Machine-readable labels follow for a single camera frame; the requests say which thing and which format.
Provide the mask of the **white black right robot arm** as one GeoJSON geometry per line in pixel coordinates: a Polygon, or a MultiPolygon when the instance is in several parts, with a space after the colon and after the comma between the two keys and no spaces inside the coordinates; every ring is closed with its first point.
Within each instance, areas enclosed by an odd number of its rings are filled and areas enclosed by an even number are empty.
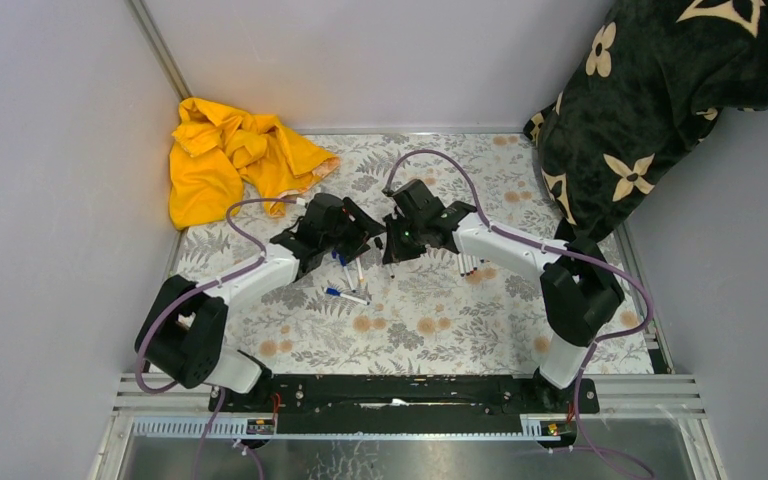
{"type": "Polygon", "coordinates": [[[395,204],[384,219],[385,263],[413,260],[430,248],[445,249],[487,260],[539,287],[552,337],[533,396],[549,412],[567,405],[588,349],[625,300],[617,271],[598,245],[586,238],[539,239],[492,222],[476,204],[444,205],[418,179],[398,189],[385,187],[383,193],[395,204]]]}

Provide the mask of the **blue marker black eraser cap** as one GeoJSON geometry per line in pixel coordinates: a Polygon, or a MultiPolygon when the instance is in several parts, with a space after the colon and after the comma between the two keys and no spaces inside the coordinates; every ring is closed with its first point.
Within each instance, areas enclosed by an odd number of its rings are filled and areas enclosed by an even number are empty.
{"type": "Polygon", "coordinates": [[[463,256],[461,254],[458,254],[456,258],[457,258],[457,265],[458,265],[459,275],[461,277],[464,277],[467,272],[466,272],[465,267],[464,267],[463,256]]]}

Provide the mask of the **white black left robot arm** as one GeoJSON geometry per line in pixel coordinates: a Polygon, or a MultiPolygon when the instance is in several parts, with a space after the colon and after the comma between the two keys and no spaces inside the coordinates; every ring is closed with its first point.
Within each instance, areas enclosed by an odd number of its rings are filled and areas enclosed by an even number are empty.
{"type": "Polygon", "coordinates": [[[185,389],[200,385],[230,390],[248,411],[269,401],[266,368],[256,358],[228,346],[229,312],[288,286],[318,268],[325,256],[353,261],[370,249],[385,227],[348,197],[318,193],[305,211],[256,255],[210,280],[181,275],[167,278],[137,334],[138,364],[151,364],[185,389]]]}

